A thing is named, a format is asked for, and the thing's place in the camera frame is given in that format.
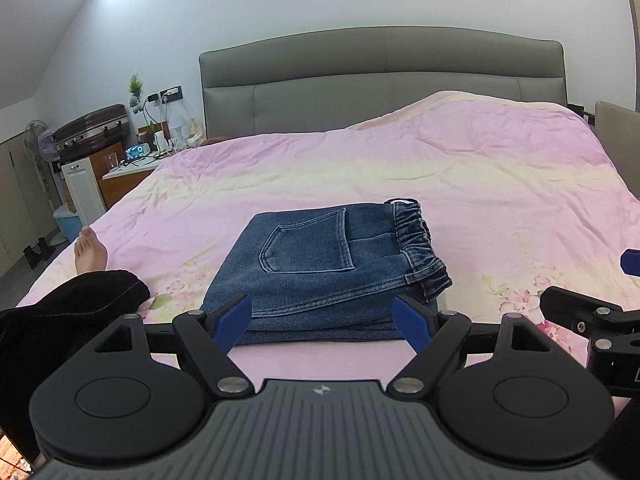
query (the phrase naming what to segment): bare foot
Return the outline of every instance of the bare foot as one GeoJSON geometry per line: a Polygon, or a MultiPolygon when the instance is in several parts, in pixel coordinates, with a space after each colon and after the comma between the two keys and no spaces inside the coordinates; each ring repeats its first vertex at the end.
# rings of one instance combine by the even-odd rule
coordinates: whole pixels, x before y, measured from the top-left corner
{"type": "Polygon", "coordinates": [[[83,227],[74,244],[76,254],[76,273],[78,276],[85,272],[95,270],[106,270],[107,268],[107,248],[98,240],[94,230],[90,227],[83,227]]]}

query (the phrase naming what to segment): white tabletop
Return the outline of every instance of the white tabletop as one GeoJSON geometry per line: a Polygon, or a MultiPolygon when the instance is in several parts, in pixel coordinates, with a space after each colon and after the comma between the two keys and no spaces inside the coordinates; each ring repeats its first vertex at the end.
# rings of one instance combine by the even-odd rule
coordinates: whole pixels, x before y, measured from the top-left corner
{"type": "Polygon", "coordinates": [[[131,173],[139,173],[140,171],[149,171],[157,168],[164,158],[156,159],[152,156],[146,156],[135,162],[130,162],[126,166],[120,166],[115,170],[111,170],[102,179],[107,180],[109,178],[116,178],[117,176],[128,175],[131,173]]]}

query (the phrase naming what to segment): gray floor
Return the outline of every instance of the gray floor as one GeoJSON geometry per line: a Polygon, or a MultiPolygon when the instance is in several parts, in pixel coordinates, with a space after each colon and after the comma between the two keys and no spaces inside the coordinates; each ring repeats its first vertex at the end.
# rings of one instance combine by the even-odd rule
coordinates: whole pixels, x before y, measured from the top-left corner
{"type": "Polygon", "coordinates": [[[18,305],[22,298],[27,295],[31,285],[40,277],[44,269],[69,245],[64,242],[56,246],[56,252],[50,257],[48,262],[41,261],[38,266],[31,270],[25,257],[0,276],[0,310],[13,308],[18,305]]]}

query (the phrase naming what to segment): tissue box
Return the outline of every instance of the tissue box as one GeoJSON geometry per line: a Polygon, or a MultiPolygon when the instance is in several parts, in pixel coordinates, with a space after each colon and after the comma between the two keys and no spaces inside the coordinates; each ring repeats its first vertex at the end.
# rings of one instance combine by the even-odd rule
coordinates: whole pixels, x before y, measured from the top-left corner
{"type": "Polygon", "coordinates": [[[127,155],[127,160],[133,160],[134,158],[138,158],[139,156],[145,156],[151,153],[151,149],[146,142],[142,144],[137,144],[135,146],[131,146],[127,148],[125,154],[127,155]]]}

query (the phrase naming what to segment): pink blanket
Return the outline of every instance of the pink blanket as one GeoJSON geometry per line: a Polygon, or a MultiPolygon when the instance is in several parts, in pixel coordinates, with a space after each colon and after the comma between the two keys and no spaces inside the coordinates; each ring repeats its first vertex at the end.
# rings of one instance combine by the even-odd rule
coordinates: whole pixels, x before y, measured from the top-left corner
{"type": "MultiPolygon", "coordinates": [[[[154,298],[146,322],[200,306],[218,267],[256,213],[411,197],[422,204],[453,286],[440,308],[479,322],[521,312],[578,360],[585,341],[545,323],[539,295],[559,285],[640,305],[640,280],[619,257],[640,248],[640,203],[589,127],[565,108],[440,92],[346,130],[262,135],[187,150],[162,163],[94,229],[110,269],[128,269],[154,298]]],[[[68,248],[22,304],[74,275],[68,248]]],[[[235,348],[266,377],[379,378],[412,357],[402,341],[235,348]]]]}

